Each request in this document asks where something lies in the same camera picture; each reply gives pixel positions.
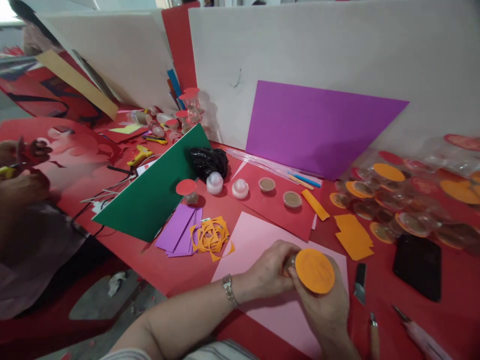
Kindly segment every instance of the purple paper strip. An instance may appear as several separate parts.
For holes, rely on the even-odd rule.
[[[194,226],[197,222],[200,222],[201,219],[202,208],[199,207],[195,209],[193,216],[190,218],[188,225],[185,227],[185,230],[183,231],[183,234],[181,235],[174,251],[166,252],[169,258],[193,255],[193,246],[192,242],[190,241],[190,227]]]
[[[178,205],[170,221],[158,236],[155,246],[168,252],[173,252],[179,243],[185,227],[190,223],[194,211],[194,207],[189,207],[184,204]]]
[[[246,152],[336,180],[408,104],[259,80]]]

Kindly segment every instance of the wrist watch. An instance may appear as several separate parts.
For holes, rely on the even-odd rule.
[[[235,300],[234,292],[232,290],[232,276],[230,274],[223,277],[223,288],[226,291],[226,297],[230,304],[238,308],[239,303]]]

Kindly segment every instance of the green paper board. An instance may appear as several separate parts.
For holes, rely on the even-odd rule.
[[[93,221],[151,243],[183,198],[175,191],[177,184],[197,179],[190,160],[191,148],[211,148],[200,124],[118,194]]]

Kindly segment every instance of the hand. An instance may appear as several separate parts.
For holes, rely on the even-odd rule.
[[[49,197],[50,181],[41,172],[0,181],[0,201],[5,209],[21,209]]]
[[[277,240],[265,250],[260,258],[245,273],[232,280],[236,301],[243,304],[254,299],[271,298],[294,289],[290,277],[283,275],[286,259],[301,249],[291,242]]]
[[[349,297],[342,282],[339,266],[333,258],[325,256],[335,272],[335,283],[326,294],[315,294],[308,290],[293,267],[289,267],[288,272],[300,295],[306,318],[315,336],[317,338],[329,335],[345,336],[349,317]]]
[[[11,166],[17,162],[16,151],[18,141],[7,140],[0,142],[0,167]],[[47,146],[45,141],[33,141],[30,145],[31,153],[38,158],[41,163],[50,159],[49,153],[53,150]]]

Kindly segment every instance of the plastic bag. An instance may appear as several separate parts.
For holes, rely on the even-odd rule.
[[[190,149],[190,156],[196,174],[203,181],[206,181],[213,172],[220,173],[223,179],[227,176],[229,161],[227,154],[222,149],[194,147]]]

